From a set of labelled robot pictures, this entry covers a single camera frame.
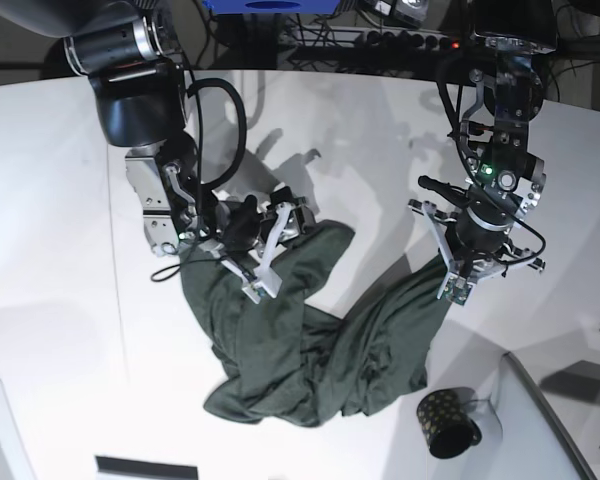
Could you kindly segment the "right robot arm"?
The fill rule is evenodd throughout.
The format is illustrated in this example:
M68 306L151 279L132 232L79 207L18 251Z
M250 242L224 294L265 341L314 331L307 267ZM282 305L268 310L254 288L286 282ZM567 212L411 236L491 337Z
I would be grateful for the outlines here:
M203 251L237 276L254 303L282 286L277 247L304 234L314 216L289 188L266 207L254 195L221 200L216 190L246 152L241 95L220 78L196 79L164 1L0 1L0 16L60 39L69 67L87 78L107 142L126 149L126 175L142 205L144 232L158 256L190 261ZM237 117L237 148L215 179L202 175L203 137L186 129L206 88L223 90Z

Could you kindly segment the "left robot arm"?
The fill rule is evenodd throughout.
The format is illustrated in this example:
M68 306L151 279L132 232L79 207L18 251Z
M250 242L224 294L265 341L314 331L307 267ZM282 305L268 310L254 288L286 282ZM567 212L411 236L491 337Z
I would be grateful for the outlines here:
M459 13L459 44L440 61L435 83L466 184L422 176L419 186L454 209L409 206L426 219L446 266L438 298L463 305L483 281L545 268L542 248L519 248L510 234L522 228L544 238L525 221L546 185L544 161L528 150L545 91L533 59L556 49L557 32L548 1L462 1Z

